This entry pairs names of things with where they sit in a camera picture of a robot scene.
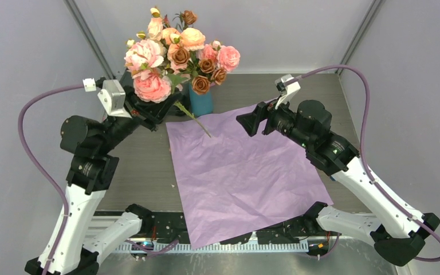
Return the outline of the large pink rose stem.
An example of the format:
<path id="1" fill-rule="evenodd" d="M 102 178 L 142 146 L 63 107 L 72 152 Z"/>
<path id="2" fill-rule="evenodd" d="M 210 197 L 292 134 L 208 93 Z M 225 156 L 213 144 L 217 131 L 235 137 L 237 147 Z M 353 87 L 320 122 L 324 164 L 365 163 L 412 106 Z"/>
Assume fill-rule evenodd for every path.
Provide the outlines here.
<path id="1" fill-rule="evenodd" d="M 232 72 L 240 63 L 240 52 L 233 46 L 222 45 L 218 40 L 206 44 L 199 52 L 200 59 L 212 60 L 217 67 Z"/>

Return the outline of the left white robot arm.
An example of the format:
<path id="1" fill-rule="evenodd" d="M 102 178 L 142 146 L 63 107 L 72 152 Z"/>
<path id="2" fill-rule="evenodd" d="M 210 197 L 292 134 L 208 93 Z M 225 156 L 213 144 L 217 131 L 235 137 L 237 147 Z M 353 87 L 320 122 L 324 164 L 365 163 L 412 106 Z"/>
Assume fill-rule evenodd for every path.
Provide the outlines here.
<path id="1" fill-rule="evenodd" d="M 60 147 L 73 158 L 66 187 L 57 190 L 62 209 L 44 251 L 26 263 L 28 274 L 97 274 L 104 260 L 122 243 L 130 242 L 134 235 L 153 236 L 157 231 L 153 213 L 132 204 L 97 236 L 85 238 L 119 163 L 111 151 L 140 126 L 155 130 L 182 95 L 159 104 L 141 103 L 117 81 L 96 84 L 91 78 L 76 88 L 96 92 L 108 116 L 99 122 L 74 115 L 63 122 Z"/>

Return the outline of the pink flower bouquet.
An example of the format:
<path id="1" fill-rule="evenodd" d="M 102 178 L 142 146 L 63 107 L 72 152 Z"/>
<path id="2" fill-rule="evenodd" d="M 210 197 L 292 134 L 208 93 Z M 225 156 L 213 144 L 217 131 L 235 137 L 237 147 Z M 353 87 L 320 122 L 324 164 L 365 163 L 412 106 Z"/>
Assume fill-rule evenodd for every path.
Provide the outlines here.
<path id="1" fill-rule="evenodd" d="M 179 47 L 168 45 L 159 49 L 136 44 L 135 48 L 127 49 L 124 66 L 131 74 L 133 89 L 139 99 L 160 103 L 175 92 L 176 87 L 171 82 L 172 73 L 168 71 L 170 62 L 167 55 Z M 179 91 L 188 86 L 188 83 L 183 84 Z"/>

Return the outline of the brown rose bunch stem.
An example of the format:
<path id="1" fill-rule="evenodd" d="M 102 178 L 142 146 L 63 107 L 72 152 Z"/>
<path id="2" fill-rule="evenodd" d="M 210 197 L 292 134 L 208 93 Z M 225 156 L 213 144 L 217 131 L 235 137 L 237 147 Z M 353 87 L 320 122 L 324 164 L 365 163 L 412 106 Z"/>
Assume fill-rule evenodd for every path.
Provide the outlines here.
<path id="1" fill-rule="evenodd" d="M 221 85 L 226 80 L 227 71 L 221 68 L 214 57 L 198 57 L 196 52 L 179 47 L 167 55 L 172 73 L 171 82 L 180 89 L 188 83 L 198 95 L 209 93 L 213 85 Z"/>

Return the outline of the small peach rose stem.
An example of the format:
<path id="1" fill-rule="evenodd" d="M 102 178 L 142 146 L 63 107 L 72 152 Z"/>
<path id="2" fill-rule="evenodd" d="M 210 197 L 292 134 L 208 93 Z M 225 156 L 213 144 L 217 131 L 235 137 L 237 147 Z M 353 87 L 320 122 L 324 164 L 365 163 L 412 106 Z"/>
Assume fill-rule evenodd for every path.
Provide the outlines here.
<path id="1" fill-rule="evenodd" d="M 155 41 L 159 41 L 162 39 L 162 31 L 163 31 L 162 18 L 161 17 L 151 18 L 147 28 L 148 38 Z"/>

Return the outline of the orange peach rose stem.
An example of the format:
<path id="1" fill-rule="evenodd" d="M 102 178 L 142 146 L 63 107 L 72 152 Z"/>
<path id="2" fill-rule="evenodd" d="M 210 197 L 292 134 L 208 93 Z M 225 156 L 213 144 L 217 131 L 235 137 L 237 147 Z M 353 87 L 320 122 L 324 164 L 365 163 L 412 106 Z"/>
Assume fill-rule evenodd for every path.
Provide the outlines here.
<path id="1" fill-rule="evenodd" d="M 205 47 L 205 35 L 193 27 L 188 27 L 181 33 L 175 28 L 166 28 L 162 30 L 162 37 L 168 45 L 181 46 L 190 51 L 201 50 Z"/>

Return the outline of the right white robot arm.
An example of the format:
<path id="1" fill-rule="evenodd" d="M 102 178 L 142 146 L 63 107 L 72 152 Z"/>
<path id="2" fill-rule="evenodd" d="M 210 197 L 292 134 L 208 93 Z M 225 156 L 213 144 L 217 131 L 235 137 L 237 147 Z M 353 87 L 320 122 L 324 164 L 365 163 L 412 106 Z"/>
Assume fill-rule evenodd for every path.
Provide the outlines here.
<path id="1" fill-rule="evenodd" d="M 349 189 L 373 213 L 371 218 L 362 217 L 316 202 L 304 214 L 309 234 L 334 231 L 347 235 L 373 246 L 389 263 L 405 266 L 417 259 L 426 238 L 439 226 L 435 214 L 413 209 L 381 180 L 367 174 L 359 151 L 332 132 L 332 115 L 321 102 L 302 101 L 296 112 L 276 100 L 262 102 L 236 119 L 249 136 L 265 122 L 264 135 L 278 131 L 300 145 L 313 166 Z"/>

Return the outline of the brown rose flower stem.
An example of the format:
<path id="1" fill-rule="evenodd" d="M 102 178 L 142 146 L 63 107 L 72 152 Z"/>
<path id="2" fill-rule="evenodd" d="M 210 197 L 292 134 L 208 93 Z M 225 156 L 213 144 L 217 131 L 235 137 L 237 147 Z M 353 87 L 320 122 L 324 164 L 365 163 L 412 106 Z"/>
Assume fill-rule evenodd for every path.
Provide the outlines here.
<path id="1" fill-rule="evenodd" d="M 183 12 L 175 14 L 175 17 L 178 18 L 180 24 L 186 28 L 192 26 L 198 19 L 198 16 L 191 10 L 184 10 Z"/>

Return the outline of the purple and pink wrapping paper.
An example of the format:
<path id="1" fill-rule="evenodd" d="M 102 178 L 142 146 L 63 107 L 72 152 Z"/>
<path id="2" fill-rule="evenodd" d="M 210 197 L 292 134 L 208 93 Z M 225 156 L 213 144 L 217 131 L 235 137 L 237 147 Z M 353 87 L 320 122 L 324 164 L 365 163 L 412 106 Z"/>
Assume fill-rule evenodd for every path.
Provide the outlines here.
<path id="1" fill-rule="evenodd" d="M 199 249 L 304 214 L 332 199 L 305 150 L 278 132 L 250 137 L 253 106 L 166 123 L 190 243 Z"/>

